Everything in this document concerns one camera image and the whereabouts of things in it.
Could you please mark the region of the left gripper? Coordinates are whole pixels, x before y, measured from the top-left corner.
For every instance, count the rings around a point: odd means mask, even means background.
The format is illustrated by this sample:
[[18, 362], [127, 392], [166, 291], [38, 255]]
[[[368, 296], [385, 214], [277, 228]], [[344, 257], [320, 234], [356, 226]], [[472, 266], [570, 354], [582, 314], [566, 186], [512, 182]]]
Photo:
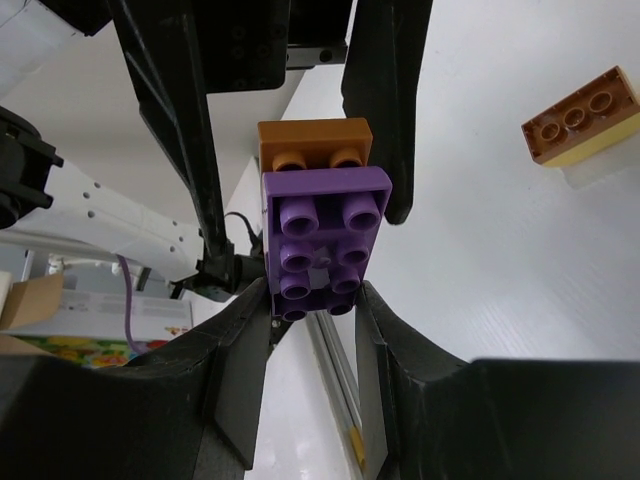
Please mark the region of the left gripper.
[[224, 290], [235, 283], [206, 91], [277, 89], [288, 71], [346, 59], [344, 113], [367, 120], [369, 163], [393, 184], [385, 217], [402, 224], [414, 199], [416, 100], [432, 5], [359, 1], [347, 53], [348, 0], [199, 1], [197, 29], [190, 1], [108, 3], [140, 115], [191, 196], [203, 282]]

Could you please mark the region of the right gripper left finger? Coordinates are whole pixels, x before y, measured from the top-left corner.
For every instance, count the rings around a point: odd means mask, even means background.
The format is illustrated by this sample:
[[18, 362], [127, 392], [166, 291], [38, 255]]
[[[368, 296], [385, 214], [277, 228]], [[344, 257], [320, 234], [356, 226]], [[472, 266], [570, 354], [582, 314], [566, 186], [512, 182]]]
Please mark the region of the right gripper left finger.
[[1, 359], [5, 479], [240, 479], [253, 467], [271, 335], [257, 279], [121, 367]]

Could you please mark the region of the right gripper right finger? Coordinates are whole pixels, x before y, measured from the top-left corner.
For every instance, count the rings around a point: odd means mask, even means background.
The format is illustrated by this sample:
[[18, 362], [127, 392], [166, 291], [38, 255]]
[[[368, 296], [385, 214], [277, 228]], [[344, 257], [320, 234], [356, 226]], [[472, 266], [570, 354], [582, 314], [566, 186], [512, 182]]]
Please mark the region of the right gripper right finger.
[[445, 351], [370, 283], [355, 338], [369, 479], [635, 479], [639, 366]]

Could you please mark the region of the brown lego brick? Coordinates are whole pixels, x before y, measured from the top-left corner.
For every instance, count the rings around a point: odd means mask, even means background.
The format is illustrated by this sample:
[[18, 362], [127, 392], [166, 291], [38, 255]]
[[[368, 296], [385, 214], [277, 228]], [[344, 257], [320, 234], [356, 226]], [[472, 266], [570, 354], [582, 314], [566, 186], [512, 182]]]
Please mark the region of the brown lego brick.
[[521, 125], [528, 151], [541, 156], [594, 124], [639, 113], [639, 98], [625, 72], [615, 66]]
[[364, 118], [258, 123], [261, 172], [364, 167], [373, 135]]

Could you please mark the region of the purple lego plate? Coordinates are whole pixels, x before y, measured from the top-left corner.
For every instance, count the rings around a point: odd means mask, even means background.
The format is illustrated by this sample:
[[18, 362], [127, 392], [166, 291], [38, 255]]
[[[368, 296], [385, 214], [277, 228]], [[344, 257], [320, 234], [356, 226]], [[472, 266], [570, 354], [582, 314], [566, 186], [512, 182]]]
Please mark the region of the purple lego plate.
[[338, 316], [355, 304], [392, 183], [379, 167], [262, 176], [266, 273], [273, 316]]

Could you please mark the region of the pale yellow lego brick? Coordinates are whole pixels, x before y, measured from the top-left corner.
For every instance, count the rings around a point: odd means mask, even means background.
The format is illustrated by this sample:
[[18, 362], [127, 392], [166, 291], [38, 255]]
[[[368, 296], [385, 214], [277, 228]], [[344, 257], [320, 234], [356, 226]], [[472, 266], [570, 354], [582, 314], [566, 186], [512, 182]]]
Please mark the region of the pale yellow lego brick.
[[564, 168], [577, 164], [615, 145], [639, 130], [639, 113], [620, 115], [594, 124], [541, 156], [539, 164], [546, 168]]

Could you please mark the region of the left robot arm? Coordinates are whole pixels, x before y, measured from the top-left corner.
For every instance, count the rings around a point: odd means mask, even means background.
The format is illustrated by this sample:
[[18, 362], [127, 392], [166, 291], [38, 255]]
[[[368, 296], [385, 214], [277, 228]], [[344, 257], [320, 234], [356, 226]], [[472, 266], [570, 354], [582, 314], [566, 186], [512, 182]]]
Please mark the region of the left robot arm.
[[280, 87], [289, 70], [344, 68], [343, 109], [366, 119], [371, 161], [393, 190], [385, 216], [414, 195], [418, 80], [428, 1], [5, 1], [1, 89], [10, 91], [76, 36], [113, 24], [139, 112], [186, 186], [199, 224], [183, 226], [60, 158], [38, 130], [1, 113], [1, 225], [73, 239], [165, 279], [233, 293], [264, 270], [228, 240], [207, 98]]

